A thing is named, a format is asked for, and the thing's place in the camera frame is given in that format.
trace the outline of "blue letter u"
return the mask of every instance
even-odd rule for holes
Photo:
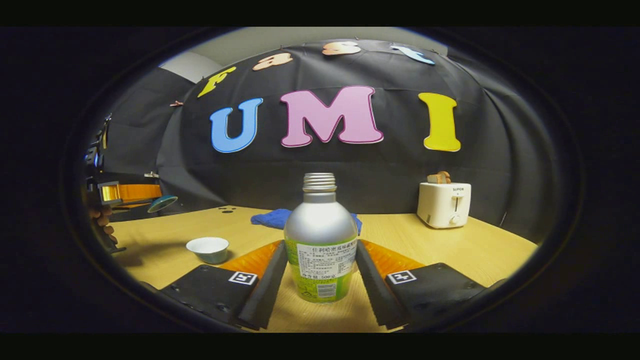
[[[253,142],[258,131],[258,105],[262,98],[247,100],[238,108],[242,110],[242,133],[233,139],[227,136],[227,117],[232,108],[220,109],[209,117],[211,120],[211,144],[219,152],[236,152]]]

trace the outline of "silver bottle cap threads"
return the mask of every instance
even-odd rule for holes
[[[304,192],[334,192],[337,189],[331,172],[308,172],[305,174]]]

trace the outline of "white toaster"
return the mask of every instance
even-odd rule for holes
[[[460,227],[467,223],[470,204],[470,184],[421,183],[417,214],[437,229]]]

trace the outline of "barcode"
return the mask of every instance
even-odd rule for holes
[[[336,284],[318,284],[318,297],[333,297],[335,296]]]

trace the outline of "bottle neck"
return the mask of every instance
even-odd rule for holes
[[[335,202],[335,192],[305,192],[303,200],[311,204]]]

